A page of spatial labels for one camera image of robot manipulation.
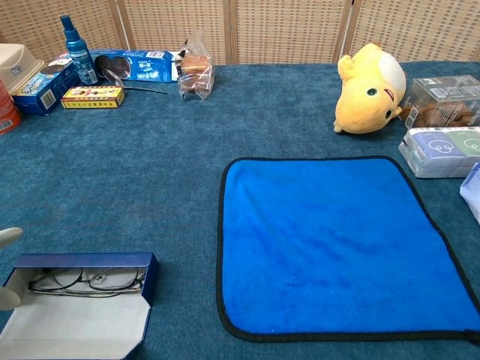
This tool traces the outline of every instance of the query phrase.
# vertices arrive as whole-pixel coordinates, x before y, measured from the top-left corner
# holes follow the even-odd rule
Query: yellow plush toy
[[[334,131],[365,134],[377,131],[400,115],[398,106],[407,80],[395,58],[369,43],[352,58],[338,61],[342,92],[335,110]]]

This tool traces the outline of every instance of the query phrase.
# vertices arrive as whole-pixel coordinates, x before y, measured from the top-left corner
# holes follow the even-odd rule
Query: woven wall panel
[[[238,0],[238,62],[332,62],[344,0]]]
[[[401,62],[472,61],[479,33],[480,0],[362,0],[348,53],[379,41]]]
[[[64,52],[60,16],[70,14],[90,49],[121,48],[107,0],[0,1],[0,33],[13,44],[24,44],[37,59],[48,62]]]
[[[137,49],[180,50],[188,35],[202,29],[216,64],[225,63],[222,0],[124,0]]]

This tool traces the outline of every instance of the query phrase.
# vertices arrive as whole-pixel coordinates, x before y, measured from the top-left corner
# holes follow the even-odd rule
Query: black towel border
[[[476,298],[472,285],[470,284],[465,271],[462,269],[458,258],[447,240],[445,234],[432,220],[427,209],[415,189],[414,184],[409,179],[401,165],[391,157],[383,155],[358,156],[358,157],[325,157],[325,158],[278,158],[278,157],[238,157],[232,160],[223,170],[220,183],[220,196],[218,206],[218,224],[217,224],[217,276],[216,276],[216,293],[217,293],[217,310],[220,320],[225,329],[233,336],[246,341],[257,343],[284,343],[293,341],[417,341],[417,340],[464,340],[473,344],[480,344],[480,331],[390,331],[390,332],[304,332],[304,333],[284,333],[284,334],[254,334],[241,330],[233,325],[227,315],[224,303],[224,294],[222,292],[222,268],[223,268],[223,250],[224,250],[224,194],[227,175],[233,164],[239,161],[349,161],[349,160],[370,160],[383,159],[394,164],[400,174],[409,185],[410,190],[415,195],[418,204],[429,220],[433,228],[439,233],[448,251],[451,261],[457,270],[458,275],[468,292],[470,300],[474,304],[476,310],[480,313],[480,302]]]

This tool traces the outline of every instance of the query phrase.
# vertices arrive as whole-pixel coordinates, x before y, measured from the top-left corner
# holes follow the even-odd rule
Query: small yellow box
[[[124,98],[121,86],[75,86],[60,101],[65,109],[116,109]]]

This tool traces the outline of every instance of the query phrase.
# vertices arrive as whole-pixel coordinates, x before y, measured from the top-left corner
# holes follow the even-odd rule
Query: blue spray bottle
[[[60,16],[60,20],[67,38],[67,50],[75,64],[80,81],[87,86],[99,85],[100,80],[95,71],[95,64],[87,43],[78,35],[78,31],[74,28],[74,24],[72,24],[72,20],[68,15]]]

